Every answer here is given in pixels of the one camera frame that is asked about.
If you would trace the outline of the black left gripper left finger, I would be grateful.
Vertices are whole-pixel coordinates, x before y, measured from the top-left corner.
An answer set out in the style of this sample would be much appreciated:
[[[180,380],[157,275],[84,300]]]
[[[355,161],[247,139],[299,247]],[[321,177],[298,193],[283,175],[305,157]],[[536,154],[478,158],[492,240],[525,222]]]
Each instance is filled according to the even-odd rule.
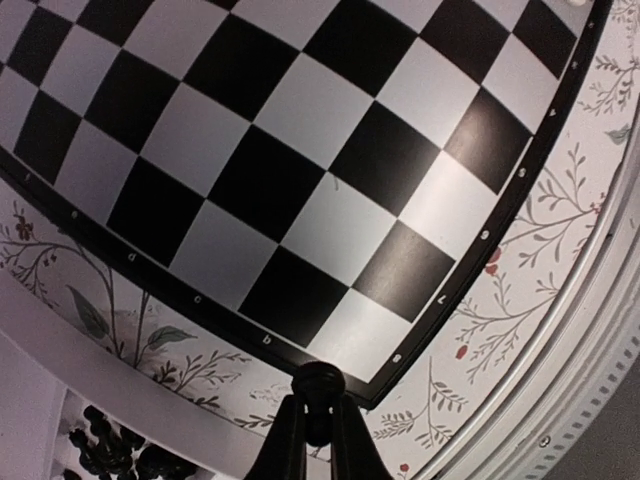
[[[287,395],[245,480],[306,478],[306,417],[304,400]]]

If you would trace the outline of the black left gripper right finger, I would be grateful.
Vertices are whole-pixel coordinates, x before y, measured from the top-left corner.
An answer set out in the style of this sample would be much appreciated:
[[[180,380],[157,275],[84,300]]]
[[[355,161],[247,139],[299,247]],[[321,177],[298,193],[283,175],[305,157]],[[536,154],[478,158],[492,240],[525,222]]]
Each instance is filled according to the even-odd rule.
[[[332,403],[331,416],[331,478],[392,480],[354,400],[340,396]]]

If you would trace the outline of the black chess piece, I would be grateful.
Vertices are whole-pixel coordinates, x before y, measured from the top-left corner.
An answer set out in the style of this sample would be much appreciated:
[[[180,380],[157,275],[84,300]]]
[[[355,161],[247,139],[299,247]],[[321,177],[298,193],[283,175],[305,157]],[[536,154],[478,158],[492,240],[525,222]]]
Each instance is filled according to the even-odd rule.
[[[299,367],[292,381],[293,393],[305,405],[305,439],[312,447],[324,447],[332,438],[332,410],[346,390],[343,373],[334,365],[314,361]]]

